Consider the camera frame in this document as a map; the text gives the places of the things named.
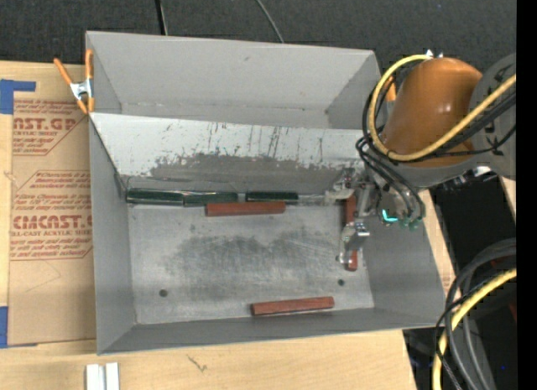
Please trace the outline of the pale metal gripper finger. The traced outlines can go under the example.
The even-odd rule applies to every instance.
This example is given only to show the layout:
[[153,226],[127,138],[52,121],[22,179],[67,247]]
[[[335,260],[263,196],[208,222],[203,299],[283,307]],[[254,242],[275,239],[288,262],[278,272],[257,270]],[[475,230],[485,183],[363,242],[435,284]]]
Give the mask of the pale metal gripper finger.
[[340,264],[358,264],[358,250],[362,242],[370,236],[365,221],[352,221],[341,230],[340,252],[336,260]]
[[330,189],[325,191],[325,204],[332,205],[340,200],[348,200],[355,192],[357,177],[345,175],[339,179]]

